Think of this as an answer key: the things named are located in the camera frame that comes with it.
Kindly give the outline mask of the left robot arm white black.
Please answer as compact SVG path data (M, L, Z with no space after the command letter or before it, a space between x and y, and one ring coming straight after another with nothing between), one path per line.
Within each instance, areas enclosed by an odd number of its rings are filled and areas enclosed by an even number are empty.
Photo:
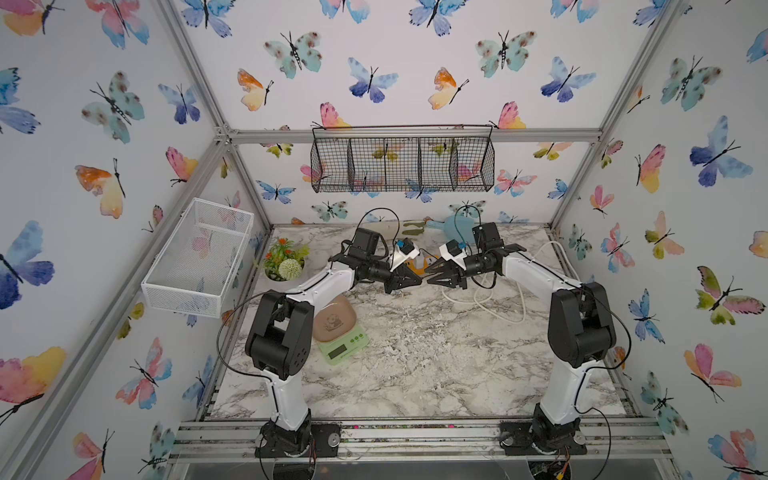
M259 455L298 457L314 446L301 370L310 354L316 314L363 280L382 284L387 294L420 285L421 277L407 266L419 254L409 239L389 245L380 233L358 228L318 274L292 291L269 290L261 296L244 347L257 376L267 383L273 407L262 428Z

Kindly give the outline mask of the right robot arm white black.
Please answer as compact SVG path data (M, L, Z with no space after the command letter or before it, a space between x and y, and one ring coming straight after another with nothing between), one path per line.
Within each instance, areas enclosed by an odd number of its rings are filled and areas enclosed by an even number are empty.
M612 311L605 288L561 275L539 263L519 244L506 244L494 223L472 229L477 251L470 253L451 240L439 248L440 257L425 270L427 281L446 288L466 288L486 273L504 277L548 301L547 341L554 355L547 390L536 404L529 428L529 448L542 454L583 455L577 436L581 416L579 395L592 373L604 368L616 344Z

